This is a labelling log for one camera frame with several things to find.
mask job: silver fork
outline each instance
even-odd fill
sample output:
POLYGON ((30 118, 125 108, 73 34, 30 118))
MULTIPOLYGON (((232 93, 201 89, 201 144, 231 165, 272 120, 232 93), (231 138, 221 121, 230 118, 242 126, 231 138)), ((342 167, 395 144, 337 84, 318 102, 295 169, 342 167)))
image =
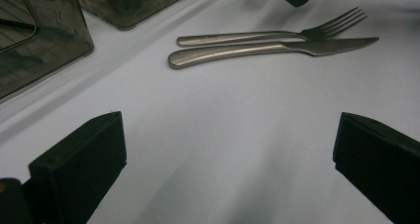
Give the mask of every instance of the silver fork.
POLYGON ((367 17, 362 17, 363 15, 364 12, 362 12, 362 10, 359 8, 354 8, 323 25, 303 30, 300 33, 269 31, 236 34, 214 34, 180 37, 176 40, 176 42, 181 47, 195 47, 276 38, 298 38, 306 41, 328 40, 339 36, 367 17))

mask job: knife blade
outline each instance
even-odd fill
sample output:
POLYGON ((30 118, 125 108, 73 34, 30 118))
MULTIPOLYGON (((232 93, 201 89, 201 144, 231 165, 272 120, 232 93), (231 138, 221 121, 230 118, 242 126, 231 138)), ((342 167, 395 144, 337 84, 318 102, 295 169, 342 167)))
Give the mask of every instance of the knife blade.
POLYGON ((275 53, 305 53, 329 56, 358 50, 377 42, 379 38, 337 39, 309 42, 271 42, 217 46, 177 51, 169 55, 169 66, 180 69, 211 60, 275 53))

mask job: tabletop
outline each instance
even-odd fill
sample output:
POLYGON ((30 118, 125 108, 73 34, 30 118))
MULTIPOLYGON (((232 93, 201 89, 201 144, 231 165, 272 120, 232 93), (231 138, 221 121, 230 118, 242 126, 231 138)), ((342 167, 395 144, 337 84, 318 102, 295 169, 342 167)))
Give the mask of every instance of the tabletop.
POLYGON ((0 104, 0 176, 87 120, 123 114, 128 164, 89 223, 391 223, 335 170, 340 115, 420 140, 419 0, 181 0, 122 32, 84 13, 93 54, 0 104), (299 32, 360 7, 335 56, 243 56, 174 70, 180 36, 299 32))

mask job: transparent tray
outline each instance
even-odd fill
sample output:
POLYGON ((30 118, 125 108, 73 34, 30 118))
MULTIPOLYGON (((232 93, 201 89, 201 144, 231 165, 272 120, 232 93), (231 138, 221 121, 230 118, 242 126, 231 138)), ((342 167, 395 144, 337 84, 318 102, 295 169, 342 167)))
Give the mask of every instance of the transparent tray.
POLYGON ((130 30, 178 0, 79 0, 83 9, 120 30, 130 30))
POLYGON ((77 0, 0 0, 0 102, 92 50, 77 0))

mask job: fork head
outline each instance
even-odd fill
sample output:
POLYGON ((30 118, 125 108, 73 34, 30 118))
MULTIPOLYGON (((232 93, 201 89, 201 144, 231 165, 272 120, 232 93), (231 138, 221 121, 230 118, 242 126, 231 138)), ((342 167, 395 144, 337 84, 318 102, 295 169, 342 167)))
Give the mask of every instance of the fork head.
POLYGON ((303 30, 300 35, 306 40, 333 39, 346 32, 349 28, 361 22, 367 16, 359 8, 349 12, 315 28, 303 30))

